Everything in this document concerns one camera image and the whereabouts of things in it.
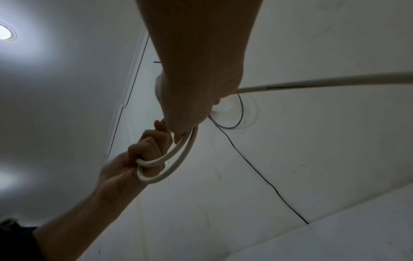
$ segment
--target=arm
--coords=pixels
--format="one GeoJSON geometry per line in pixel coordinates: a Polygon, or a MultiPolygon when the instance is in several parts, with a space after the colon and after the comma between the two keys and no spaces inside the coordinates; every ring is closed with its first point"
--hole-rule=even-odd
{"type": "MultiPolygon", "coordinates": [[[[154,160],[172,144],[166,128],[155,122],[141,140],[102,168],[95,191],[76,207],[33,232],[47,261],[75,261],[146,187],[136,175],[136,159],[154,160]]],[[[164,166],[144,169],[155,176],[164,166]]]]}
{"type": "Polygon", "coordinates": [[[234,93],[262,0],[136,0],[163,66],[156,94],[182,134],[234,93]]]}

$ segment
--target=ceiling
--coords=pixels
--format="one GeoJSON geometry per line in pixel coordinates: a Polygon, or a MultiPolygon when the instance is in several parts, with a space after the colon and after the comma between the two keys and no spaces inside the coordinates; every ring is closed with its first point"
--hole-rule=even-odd
{"type": "Polygon", "coordinates": [[[133,0],[0,6],[0,218],[41,220],[93,188],[143,23],[133,0]]]}

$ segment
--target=sleeve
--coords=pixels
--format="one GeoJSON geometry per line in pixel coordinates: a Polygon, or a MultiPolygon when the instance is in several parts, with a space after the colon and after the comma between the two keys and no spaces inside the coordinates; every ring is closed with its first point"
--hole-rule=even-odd
{"type": "Polygon", "coordinates": [[[25,227],[18,233],[8,233],[8,235],[3,234],[0,240],[1,260],[46,261],[32,234],[35,229],[36,227],[25,227]]]}

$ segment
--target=ceiling light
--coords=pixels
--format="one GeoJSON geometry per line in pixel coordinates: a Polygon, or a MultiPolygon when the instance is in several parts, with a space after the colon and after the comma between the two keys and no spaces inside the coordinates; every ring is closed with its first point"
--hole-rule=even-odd
{"type": "Polygon", "coordinates": [[[0,40],[14,40],[16,38],[16,33],[14,32],[14,30],[0,22],[0,40]]]}

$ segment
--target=white rope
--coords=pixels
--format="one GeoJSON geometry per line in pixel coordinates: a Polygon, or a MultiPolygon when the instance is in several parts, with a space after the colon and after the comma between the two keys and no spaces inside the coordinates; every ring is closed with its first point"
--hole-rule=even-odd
{"type": "MultiPolygon", "coordinates": [[[[360,76],[350,76],[350,77],[337,77],[329,79],[320,80],[308,80],[300,82],[291,83],[280,83],[270,86],[258,86],[242,88],[237,90],[235,94],[249,93],[249,92],[263,92],[263,91],[276,91],[285,89],[304,89],[304,88],[317,88],[317,87],[338,87],[338,86],[358,86],[358,85],[387,85],[387,84],[412,84],[413,83],[413,72],[402,72],[402,73],[390,73],[390,74],[372,74],[372,75],[360,75],[360,76]]],[[[145,161],[142,159],[137,159],[138,164],[137,174],[138,178],[142,183],[152,184],[160,182],[161,180],[167,178],[171,175],[181,163],[185,160],[186,156],[189,154],[192,146],[194,145],[195,138],[197,137],[198,126],[192,129],[191,132],[185,133],[184,137],[179,141],[179,143],[167,154],[159,159],[145,161]],[[182,151],[178,159],[164,172],[160,173],[155,177],[146,177],[143,174],[142,167],[151,168],[164,164],[167,160],[175,156],[178,151],[184,146],[186,141],[188,141],[186,147],[182,151]]]]}

